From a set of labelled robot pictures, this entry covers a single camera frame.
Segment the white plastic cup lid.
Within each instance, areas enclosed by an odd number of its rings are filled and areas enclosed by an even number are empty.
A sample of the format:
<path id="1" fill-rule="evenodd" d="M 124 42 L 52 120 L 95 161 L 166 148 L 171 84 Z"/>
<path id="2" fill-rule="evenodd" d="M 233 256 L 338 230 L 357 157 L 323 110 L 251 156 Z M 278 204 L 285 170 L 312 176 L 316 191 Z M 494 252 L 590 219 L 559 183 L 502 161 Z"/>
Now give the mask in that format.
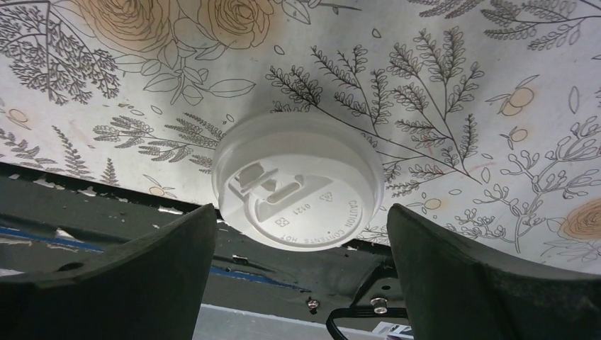
<path id="1" fill-rule="evenodd" d="M 375 148 L 323 113 L 272 113 L 227 132 L 213 155 L 224 221 L 268 247 L 322 251 L 355 238 L 383 201 Z"/>

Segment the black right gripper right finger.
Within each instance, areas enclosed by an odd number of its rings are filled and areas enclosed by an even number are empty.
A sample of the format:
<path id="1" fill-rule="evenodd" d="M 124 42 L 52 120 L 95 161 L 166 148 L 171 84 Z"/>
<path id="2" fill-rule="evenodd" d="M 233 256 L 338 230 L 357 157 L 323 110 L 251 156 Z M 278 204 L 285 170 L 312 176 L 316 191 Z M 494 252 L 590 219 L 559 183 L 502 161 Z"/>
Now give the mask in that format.
<path id="1" fill-rule="evenodd" d="M 416 339 L 599 339 L 600 277 L 546 266 L 396 204 L 388 238 Z"/>

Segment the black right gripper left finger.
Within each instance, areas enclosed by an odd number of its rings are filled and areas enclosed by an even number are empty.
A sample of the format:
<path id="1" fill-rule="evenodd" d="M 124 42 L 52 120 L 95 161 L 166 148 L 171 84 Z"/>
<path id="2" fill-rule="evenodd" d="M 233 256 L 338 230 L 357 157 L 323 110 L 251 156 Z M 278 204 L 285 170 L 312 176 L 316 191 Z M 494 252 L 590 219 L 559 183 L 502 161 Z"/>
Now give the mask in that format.
<path id="1" fill-rule="evenodd" d="M 56 271 L 1 279 L 2 339 L 191 339 L 215 251 L 204 205 Z"/>

